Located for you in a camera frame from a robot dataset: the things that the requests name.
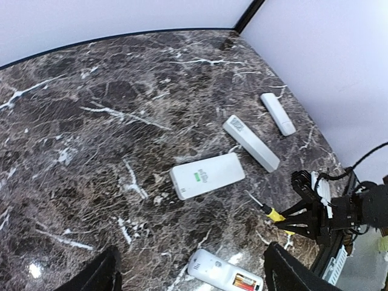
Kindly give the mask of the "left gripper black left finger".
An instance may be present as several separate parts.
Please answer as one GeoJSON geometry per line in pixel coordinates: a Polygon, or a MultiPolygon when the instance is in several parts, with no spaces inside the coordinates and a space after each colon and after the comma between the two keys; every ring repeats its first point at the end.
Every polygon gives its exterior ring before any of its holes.
{"type": "Polygon", "coordinates": [[[56,290],[122,290],[120,251],[116,246],[106,248],[56,290]]]}

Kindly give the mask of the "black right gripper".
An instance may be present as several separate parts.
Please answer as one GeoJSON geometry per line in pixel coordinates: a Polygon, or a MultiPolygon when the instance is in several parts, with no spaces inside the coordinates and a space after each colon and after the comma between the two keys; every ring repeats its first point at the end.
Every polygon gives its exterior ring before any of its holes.
{"type": "Polygon", "coordinates": [[[321,207],[319,201],[300,201],[281,212],[284,220],[277,223],[277,228],[325,246],[332,245],[332,233],[336,231],[363,225],[376,229],[386,228],[387,185],[362,182],[360,188],[363,190],[360,193],[334,198],[332,216],[327,214],[327,208],[321,207]]]}

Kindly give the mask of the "yellow handled screwdriver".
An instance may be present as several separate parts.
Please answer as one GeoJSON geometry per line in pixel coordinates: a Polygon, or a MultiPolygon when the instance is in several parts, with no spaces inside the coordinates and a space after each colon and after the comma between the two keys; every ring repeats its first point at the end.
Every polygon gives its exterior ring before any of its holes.
{"type": "Polygon", "coordinates": [[[273,222],[285,221],[285,217],[283,217],[280,213],[278,213],[273,207],[269,207],[267,204],[262,204],[259,202],[248,190],[244,191],[259,207],[259,209],[265,213],[265,215],[270,218],[273,222]]]}

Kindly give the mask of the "white remote with battery bay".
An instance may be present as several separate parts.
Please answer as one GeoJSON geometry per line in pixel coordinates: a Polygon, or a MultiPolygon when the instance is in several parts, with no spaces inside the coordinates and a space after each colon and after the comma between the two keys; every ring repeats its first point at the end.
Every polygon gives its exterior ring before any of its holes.
{"type": "Polygon", "coordinates": [[[221,290],[243,290],[233,285],[237,273],[254,279],[256,281],[254,290],[262,290],[264,287],[264,281],[260,276],[224,261],[204,249],[198,249],[190,257],[187,273],[221,290]]]}

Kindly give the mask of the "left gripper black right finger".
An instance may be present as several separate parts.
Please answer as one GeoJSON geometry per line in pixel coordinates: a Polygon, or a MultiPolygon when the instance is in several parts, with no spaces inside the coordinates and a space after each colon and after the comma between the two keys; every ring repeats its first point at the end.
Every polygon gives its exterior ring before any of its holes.
{"type": "Polygon", "coordinates": [[[267,290],[340,291],[302,265],[277,242],[271,242],[264,252],[267,290]]]}

